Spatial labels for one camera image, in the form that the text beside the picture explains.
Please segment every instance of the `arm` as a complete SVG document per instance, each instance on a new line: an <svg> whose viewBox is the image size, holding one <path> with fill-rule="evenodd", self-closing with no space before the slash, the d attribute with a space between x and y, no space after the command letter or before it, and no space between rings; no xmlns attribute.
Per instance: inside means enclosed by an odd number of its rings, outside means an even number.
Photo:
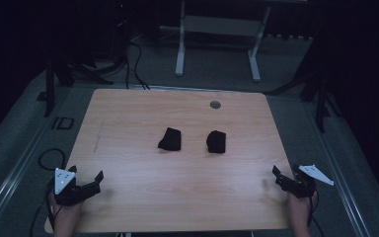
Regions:
<svg viewBox="0 0 379 237"><path fill-rule="evenodd" d="M291 231L295 237L311 237L308 219L311 210L310 201L307 197L297 198L294 194L288 194L288 217Z"/></svg>
<svg viewBox="0 0 379 237"><path fill-rule="evenodd" d="M54 217L54 237L71 237L75 232L84 202L72 206L61 206L57 204L54 197L51 206Z"/></svg>

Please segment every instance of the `wooden table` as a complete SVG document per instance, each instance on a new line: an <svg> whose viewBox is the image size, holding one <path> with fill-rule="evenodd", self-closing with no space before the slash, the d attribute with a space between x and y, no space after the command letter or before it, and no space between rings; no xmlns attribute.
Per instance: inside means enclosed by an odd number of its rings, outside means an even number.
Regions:
<svg viewBox="0 0 379 237"><path fill-rule="evenodd" d="M181 131L181 151L157 148L167 127ZM212 130L226 133L224 154L208 153ZM96 90L72 165L79 185L105 174L102 192L83 206L78 232L288 227L286 193L271 170L291 171L262 94Z"/></svg>

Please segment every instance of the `small round object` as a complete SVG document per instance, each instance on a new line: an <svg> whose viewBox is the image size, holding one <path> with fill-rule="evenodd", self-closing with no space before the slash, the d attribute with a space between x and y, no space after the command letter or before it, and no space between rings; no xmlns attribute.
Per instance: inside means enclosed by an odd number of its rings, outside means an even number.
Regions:
<svg viewBox="0 0 379 237"><path fill-rule="evenodd" d="M217 110L217 109L220 109L221 104L218 101L212 101L212 102L210 102L210 107Z"/></svg>

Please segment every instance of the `wire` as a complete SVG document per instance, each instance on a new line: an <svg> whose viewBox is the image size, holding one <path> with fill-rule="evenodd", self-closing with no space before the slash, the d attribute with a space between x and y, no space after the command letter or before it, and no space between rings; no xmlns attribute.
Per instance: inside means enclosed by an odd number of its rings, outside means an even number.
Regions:
<svg viewBox="0 0 379 237"><path fill-rule="evenodd" d="M33 221L30 225L30 236L31 237L34 236L34 226L36 225L36 220L37 220L38 214L41 211L41 208L42 208L42 205L44 204L44 202L45 202L45 199L42 200L41 204L38 206L38 208L36 210L36 213L34 214Z"/></svg>
<svg viewBox="0 0 379 237"><path fill-rule="evenodd" d="M45 150L44 152L42 152L39 157L38 157L38 164L40 167L42 167L43 169L47 170L47 171L54 171L55 168L48 168L46 166L44 166L42 164L42 159L44 157L45 154L47 154L48 152L51 152L51 151L58 151L60 154L61 154L61 158L62 158L62 161L61 161L61 165L60 165L60 168L64 169L65 168L65 162L66 162L66 155L64 154L64 152L58 148L50 148L48 150ZM44 195L44 198L42 199L42 202L41 204L38 206L35 214L34 214L34 217L33 217L33 220L32 220L32 223L30 225L30 237L33 237L34 236L34 226L36 225L36 221L37 221L37 217L39 215L39 212L41 211L42 209L42 206L44 205L44 203L46 203L46 206L47 206L47 212L50 213L49 211L51 211L49 209L50 207L50 202L48 200L48 196L50 195L50 192L51 192L51 188L52 188L52 182L53 182L53 178L50 179L50 181L47 182L47 184L45 185L45 195Z"/></svg>
<svg viewBox="0 0 379 237"><path fill-rule="evenodd" d="M316 220L316 218L313 215L312 215L312 219L313 219L313 222L315 222L316 226L318 227L321 236L325 237L322 227L320 226L319 222Z"/></svg>
<svg viewBox="0 0 379 237"><path fill-rule="evenodd" d="M64 152L63 152L62 150L60 150L60 149L58 149L58 148L51 148L51 149L48 149L48 150L42 152L42 153L39 155L39 157L38 157L38 164L39 164L39 166L42 167L43 169L47 170L47 171L54 171L55 168L48 168L48 167L46 167L46 166L44 166L44 165L42 164L42 158L44 158L44 155L47 154L48 152L51 152L51 151L58 151L58 152L61 154L61 159L62 159L62 161L61 161L61 166L60 166L60 168L61 168L61 169L64 169L65 162L66 162L66 155L64 154Z"/></svg>
<svg viewBox="0 0 379 237"><path fill-rule="evenodd" d="M317 201L316 201L316 205L313 206L313 201L312 201L312 197L309 197L309 201L310 201L310 213L309 213L309 220L308 220L308 223L310 225L310 223L313 222L316 224L316 226L318 227L319 229L319 233L322 237L325 237L325 234L323 232L323 229L322 227L320 226L319 222L317 221L317 219L315 218L315 216L313 216L313 212L315 212L316 208L318 207L318 204L319 204L319 193L318 191L316 191L316 195L317 195Z"/></svg>
<svg viewBox="0 0 379 237"><path fill-rule="evenodd" d="M60 212L61 208L63 208L63 205L61 205L60 208L59 208L59 210L57 210L56 214L54 215L54 219L57 217L57 215Z"/></svg>
<svg viewBox="0 0 379 237"><path fill-rule="evenodd" d="M136 63L134 64L134 75L137 78L137 80L140 82L140 84L142 84L144 90L146 90L146 88L148 90L150 90L149 85L147 85L143 80L141 80L140 77L137 74L137 64L138 64L138 62L140 60L140 57L141 57L141 47L139 45L137 45L136 43L134 43L134 42L131 42L130 44L133 45L133 46L135 46L135 47L137 47L138 51L139 51Z"/></svg>
<svg viewBox="0 0 379 237"><path fill-rule="evenodd" d="M137 65L138 65L138 62L139 62L139 60L141 58L141 54L142 54L141 47L139 45L137 45L136 43L134 43L134 42L131 42L130 44L133 45L133 46L135 46L135 47L137 47L138 50L139 50L139 53L138 53L136 62L134 63L134 68L133 69L130 68L130 62L128 60L128 57L127 56L125 57L125 65L127 66L127 71L126 71L126 75L125 75L125 88L129 89L128 78L129 78L129 74L130 74L130 71L131 71L133 73L134 77L136 78L136 80L143 87L143 89L144 90L146 90L146 89L150 90L149 85L147 85L146 82L144 82L143 80L141 80L140 77L137 74Z"/></svg>

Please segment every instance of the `motion capture marker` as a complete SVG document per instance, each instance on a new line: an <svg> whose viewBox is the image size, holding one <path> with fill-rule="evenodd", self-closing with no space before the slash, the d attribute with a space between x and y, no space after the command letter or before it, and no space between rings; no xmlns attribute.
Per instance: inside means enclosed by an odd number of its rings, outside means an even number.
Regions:
<svg viewBox="0 0 379 237"><path fill-rule="evenodd" d="M217 109L220 109L221 104L218 101L212 101L212 102L210 102L210 107L217 110Z"/></svg>
<svg viewBox="0 0 379 237"><path fill-rule="evenodd" d="M54 193L59 195L74 178L75 172L56 168L54 170Z"/></svg>

